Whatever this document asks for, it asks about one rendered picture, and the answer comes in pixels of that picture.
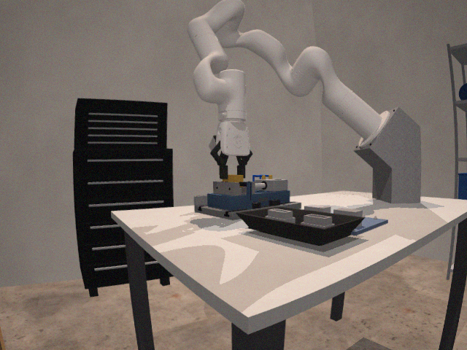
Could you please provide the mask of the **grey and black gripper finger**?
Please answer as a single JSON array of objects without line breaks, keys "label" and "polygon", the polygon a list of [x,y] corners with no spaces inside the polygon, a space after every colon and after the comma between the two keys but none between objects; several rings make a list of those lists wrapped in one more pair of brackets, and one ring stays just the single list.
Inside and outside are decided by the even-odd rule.
[{"label": "grey and black gripper finger", "polygon": [[236,156],[239,163],[239,165],[237,166],[237,175],[243,175],[243,179],[245,178],[245,166],[247,165],[247,162],[251,156],[251,150],[248,156]]},{"label": "grey and black gripper finger", "polygon": [[227,179],[228,178],[228,166],[226,165],[228,160],[228,155],[222,153],[220,156],[218,155],[218,151],[220,150],[220,141],[215,146],[215,148],[210,152],[212,157],[215,159],[217,164],[220,166],[220,179]]}]

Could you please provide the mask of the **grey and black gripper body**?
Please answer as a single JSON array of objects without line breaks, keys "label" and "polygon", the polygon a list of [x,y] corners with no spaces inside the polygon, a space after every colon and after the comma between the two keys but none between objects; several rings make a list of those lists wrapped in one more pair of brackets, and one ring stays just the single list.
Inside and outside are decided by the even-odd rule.
[{"label": "grey and black gripper body", "polygon": [[[222,129],[222,130],[221,130]],[[250,139],[247,124],[244,121],[227,120],[218,123],[216,145],[220,141],[220,150],[228,156],[248,156]]]}]

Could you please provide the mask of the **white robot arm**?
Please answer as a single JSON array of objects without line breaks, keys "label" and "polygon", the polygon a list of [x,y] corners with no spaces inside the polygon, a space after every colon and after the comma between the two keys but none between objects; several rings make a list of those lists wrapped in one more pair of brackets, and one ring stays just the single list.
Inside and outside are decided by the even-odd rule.
[{"label": "white robot arm", "polygon": [[[228,68],[223,48],[243,47],[262,57],[293,95],[308,95],[321,80],[322,103],[361,136],[360,147],[372,142],[387,123],[390,113],[379,115],[336,76],[326,51],[308,47],[293,67],[285,49],[262,30],[238,31],[244,17],[241,0],[222,0],[208,13],[191,20],[188,35],[201,60],[193,73],[193,84],[201,100],[218,105],[218,120],[246,120],[245,73]],[[218,74],[218,78],[214,76]]]}]

